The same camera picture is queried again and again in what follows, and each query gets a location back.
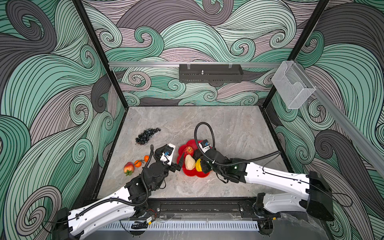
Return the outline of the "beige garlic bulb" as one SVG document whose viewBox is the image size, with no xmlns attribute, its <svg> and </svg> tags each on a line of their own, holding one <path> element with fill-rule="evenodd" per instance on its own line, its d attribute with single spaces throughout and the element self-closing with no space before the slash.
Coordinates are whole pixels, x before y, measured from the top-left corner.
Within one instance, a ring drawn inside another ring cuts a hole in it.
<svg viewBox="0 0 384 240">
<path fill-rule="evenodd" d="M 191 171 L 196 167 L 196 160 L 191 155 L 187 155 L 184 164 L 186 169 Z"/>
</svg>

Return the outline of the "large yellow lemon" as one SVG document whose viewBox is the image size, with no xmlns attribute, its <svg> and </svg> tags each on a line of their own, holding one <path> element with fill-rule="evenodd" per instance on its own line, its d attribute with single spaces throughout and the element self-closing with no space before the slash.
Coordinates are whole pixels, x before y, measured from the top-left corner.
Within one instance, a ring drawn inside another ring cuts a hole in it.
<svg viewBox="0 0 384 240">
<path fill-rule="evenodd" d="M 201 163 L 202 163 L 202 160 L 201 160 L 201 159 L 198 159 L 198 160 L 196 161 L 195 169 L 196 169 L 197 172 L 202 172 L 202 165 L 201 165 Z"/>
</svg>

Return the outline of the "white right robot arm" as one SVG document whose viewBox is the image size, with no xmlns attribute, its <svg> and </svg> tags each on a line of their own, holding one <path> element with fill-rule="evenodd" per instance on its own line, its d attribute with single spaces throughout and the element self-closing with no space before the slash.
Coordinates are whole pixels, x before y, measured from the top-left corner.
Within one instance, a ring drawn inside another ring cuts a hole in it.
<svg viewBox="0 0 384 240">
<path fill-rule="evenodd" d="M 202 150 L 202 170 L 214 171 L 223 183 L 257 184 L 282 191 L 262 194 L 259 204 L 269 213 L 306 212 L 322 221 L 334 221 L 332 189 L 325 178 L 315 172 L 294 174 L 256 164 L 255 160 L 228 159 L 215 148 Z"/>
</svg>

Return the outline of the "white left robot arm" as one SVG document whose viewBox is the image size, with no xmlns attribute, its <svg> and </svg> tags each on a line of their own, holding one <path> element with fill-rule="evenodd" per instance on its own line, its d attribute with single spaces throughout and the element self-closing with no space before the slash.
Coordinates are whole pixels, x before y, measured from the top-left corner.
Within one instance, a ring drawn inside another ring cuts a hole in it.
<svg viewBox="0 0 384 240">
<path fill-rule="evenodd" d="M 148 209 L 152 191 L 160 189 L 169 172 L 180 171 L 178 164 L 156 161 L 111 195 L 74 210 L 63 208 L 56 213 L 53 240 L 83 240 L 108 224 L 130 217 L 141 217 Z"/>
</svg>

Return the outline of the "dark avocado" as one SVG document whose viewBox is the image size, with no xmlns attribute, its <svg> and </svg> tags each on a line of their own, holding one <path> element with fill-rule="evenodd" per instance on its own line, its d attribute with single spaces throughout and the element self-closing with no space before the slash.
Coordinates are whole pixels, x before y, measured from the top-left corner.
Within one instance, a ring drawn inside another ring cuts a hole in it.
<svg viewBox="0 0 384 240">
<path fill-rule="evenodd" d="M 202 152 L 200 150 L 195 150 L 194 151 L 194 155 L 193 155 L 193 158 L 197 161 L 198 159 L 200 159 L 201 157 L 203 156 Z"/>
</svg>

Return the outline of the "red apple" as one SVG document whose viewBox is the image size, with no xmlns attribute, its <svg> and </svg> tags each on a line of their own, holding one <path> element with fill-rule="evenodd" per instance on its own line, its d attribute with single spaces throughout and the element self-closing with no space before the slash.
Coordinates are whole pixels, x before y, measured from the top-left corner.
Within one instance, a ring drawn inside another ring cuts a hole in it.
<svg viewBox="0 0 384 240">
<path fill-rule="evenodd" d="M 186 146 L 184 149 L 185 155 L 190 155 L 191 157 L 194 155 L 194 149 L 191 146 Z"/>
</svg>

